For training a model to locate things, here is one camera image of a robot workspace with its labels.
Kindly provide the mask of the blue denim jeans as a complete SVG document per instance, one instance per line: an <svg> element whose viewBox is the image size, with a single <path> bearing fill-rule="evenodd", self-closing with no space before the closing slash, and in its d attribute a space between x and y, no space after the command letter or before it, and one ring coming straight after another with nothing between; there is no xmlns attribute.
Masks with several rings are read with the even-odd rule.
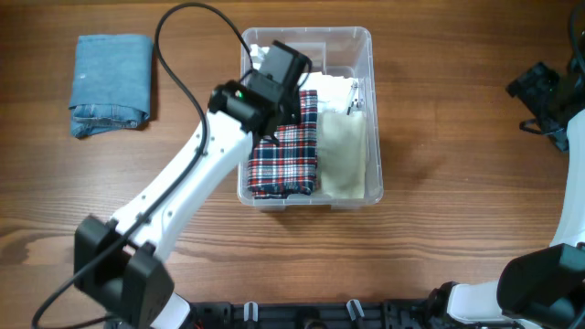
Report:
<svg viewBox="0 0 585 329"><path fill-rule="evenodd" d="M144 35L78 38L69 100L73 137L137 129L150 120L153 47Z"/></svg>

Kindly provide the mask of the white printed t-shirt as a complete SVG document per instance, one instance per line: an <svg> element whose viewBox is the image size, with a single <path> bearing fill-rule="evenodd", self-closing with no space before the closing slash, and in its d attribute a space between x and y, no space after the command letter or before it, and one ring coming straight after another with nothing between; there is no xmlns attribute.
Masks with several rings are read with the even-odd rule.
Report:
<svg viewBox="0 0 585 329"><path fill-rule="evenodd" d="M356 107L358 88L358 79L325 75L322 72L313 71L309 74L308 80L301 87L301 90L316 91L319 112L347 113L348 109Z"/></svg>

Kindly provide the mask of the cream garment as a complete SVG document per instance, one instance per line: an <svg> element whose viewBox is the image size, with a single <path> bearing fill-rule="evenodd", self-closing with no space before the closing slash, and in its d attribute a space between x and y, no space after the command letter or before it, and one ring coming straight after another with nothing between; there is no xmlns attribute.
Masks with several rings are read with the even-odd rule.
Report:
<svg viewBox="0 0 585 329"><path fill-rule="evenodd" d="M317 121L317 169L323 194L359 199L365 194L366 120L360 113L324 111Z"/></svg>

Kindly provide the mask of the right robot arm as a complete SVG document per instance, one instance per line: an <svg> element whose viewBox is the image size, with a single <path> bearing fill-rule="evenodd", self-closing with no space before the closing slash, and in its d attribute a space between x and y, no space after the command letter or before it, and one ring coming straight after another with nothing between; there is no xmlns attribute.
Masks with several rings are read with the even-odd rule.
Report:
<svg viewBox="0 0 585 329"><path fill-rule="evenodd" d="M534 115L521 130L569 153L558 227L547 248L511 260L498 280L434 290L424 304L429 328L584 325L584 63L572 58L564 76L538 63L506 90Z"/></svg>

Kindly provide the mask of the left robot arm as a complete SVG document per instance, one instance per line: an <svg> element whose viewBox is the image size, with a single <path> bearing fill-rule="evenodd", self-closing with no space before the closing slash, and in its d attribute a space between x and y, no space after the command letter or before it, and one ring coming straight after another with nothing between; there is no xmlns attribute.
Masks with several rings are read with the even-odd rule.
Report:
<svg viewBox="0 0 585 329"><path fill-rule="evenodd" d="M187 144L134 200L103 222L86 217L74 235L75 287L110 321L131 328L179 328L189 303L165 267L176 241L217 185L261 142L302 118L295 85L231 80L211 93Z"/></svg>

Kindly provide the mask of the red plaid shirt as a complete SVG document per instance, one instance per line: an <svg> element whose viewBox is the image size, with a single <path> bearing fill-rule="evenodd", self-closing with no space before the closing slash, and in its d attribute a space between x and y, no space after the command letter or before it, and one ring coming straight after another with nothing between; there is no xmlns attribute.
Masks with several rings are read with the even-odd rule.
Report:
<svg viewBox="0 0 585 329"><path fill-rule="evenodd" d="M316 90L300 93L301 121L280 126L278 144L262 140L248 161L247 188L260 199L284 199L290 195L309 196L317 181Z"/></svg>

